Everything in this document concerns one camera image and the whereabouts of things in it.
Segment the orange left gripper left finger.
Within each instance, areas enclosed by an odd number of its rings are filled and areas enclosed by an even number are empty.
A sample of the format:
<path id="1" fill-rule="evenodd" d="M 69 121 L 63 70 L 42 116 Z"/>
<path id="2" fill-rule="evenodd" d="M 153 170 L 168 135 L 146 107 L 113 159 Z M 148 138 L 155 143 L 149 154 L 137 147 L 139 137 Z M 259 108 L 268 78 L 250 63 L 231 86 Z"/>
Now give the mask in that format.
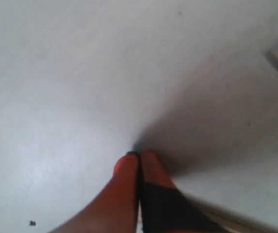
<path id="1" fill-rule="evenodd" d="M 82 211 L 53 233 L 135 233 L 139 198 L 139 155 L 130 151 L 115 165 L 111 180 Z"/>

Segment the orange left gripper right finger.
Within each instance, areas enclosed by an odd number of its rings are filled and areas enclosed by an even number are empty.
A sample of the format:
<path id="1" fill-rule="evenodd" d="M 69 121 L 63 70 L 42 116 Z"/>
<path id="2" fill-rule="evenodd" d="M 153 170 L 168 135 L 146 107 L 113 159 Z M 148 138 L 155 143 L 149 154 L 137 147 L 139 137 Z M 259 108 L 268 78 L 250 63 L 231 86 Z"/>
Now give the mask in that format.
<path id="1" fill-rule="evenodd" d="M 140 154 L 141 214 L 145 233 L 226 233 L 175 186 L 156 153 Z"/>

